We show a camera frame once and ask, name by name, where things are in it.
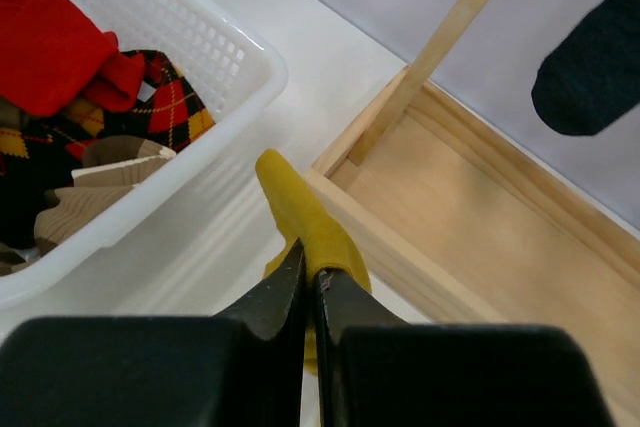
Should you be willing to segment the white plastic basket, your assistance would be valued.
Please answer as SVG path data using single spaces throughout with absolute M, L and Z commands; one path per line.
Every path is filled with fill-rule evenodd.
M 174 61 L 216 124 L 176 160 L 145 181 L 44 259 L 1 280 L 1 306 L 13 307 L 50 289 L 103 248 L 177 198 L 202 212 L 227 176 L 238 173 L 228 154 L 284 90 L 282 56 L 213 0 L 71 0 L 121 46 L 160 50 Z

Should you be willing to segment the yellow sock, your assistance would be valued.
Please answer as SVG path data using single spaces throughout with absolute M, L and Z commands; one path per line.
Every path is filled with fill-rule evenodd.
M 269 283 L 269 277 L 299 243 L 304 250 L 307 287 L 314 285 L 321 271 L 338 270 L 370 294 L 369 273 L 355 242 L 288 160 L 279 151 L 268 149 L 258 157 L 255 172 L 285 241 L 284 249 L 266 264 L 259 284 Z

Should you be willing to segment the wooden hanger rack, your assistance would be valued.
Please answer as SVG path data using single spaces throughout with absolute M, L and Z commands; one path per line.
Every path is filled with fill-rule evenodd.
M 639 238 L 431 81 L 488 0 L 457 0 L 307 181 L 428 318 L 559 326 L 639 422 Z

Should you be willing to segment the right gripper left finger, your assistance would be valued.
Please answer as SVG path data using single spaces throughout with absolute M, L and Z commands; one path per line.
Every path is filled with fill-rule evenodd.
M 306 328 L 305 304 L 306 260 L 297 240 L 271 274 L 214 318 L 239 322 L 260 341 L 298 341 Z

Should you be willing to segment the navy sock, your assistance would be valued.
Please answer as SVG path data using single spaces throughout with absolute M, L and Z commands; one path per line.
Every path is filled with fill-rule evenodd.
M 594 136 L 639 104 L 639 0 L 602 0 L 541 63 L 531 100 L 555 132 Z

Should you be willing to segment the argyle sock in basket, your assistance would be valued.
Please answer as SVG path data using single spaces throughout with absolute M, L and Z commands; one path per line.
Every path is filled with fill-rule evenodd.
M 180 152 L 215 121 L 193 87 L 160 51 L 131 50 L 124 56 L 143 69 L 153 89 L 124 112 L 78 97 L 51 117 L 22 129 L 1 128 L 1 242 L 26 249 L 35 244 L 38 215 L 51 204 L 50 192 L 72 186 L 72 171 L 89 158 L 101 139 L 133 136 Z

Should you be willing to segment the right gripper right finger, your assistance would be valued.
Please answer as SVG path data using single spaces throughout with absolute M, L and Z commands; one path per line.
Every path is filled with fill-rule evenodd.
M 351 327 L 400 327 L 404 321 L 378 302 L 346 271 L 323 269 L 314 278 L 317 332 L 344 332 Z

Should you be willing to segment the red sock in basket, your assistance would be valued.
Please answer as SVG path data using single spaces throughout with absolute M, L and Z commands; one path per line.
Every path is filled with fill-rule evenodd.
M 119 50 L 70 0 L 1 0 L 1 98 L 50 117 L 83 97 L 115 113 L 133 108 L 145 61 Z

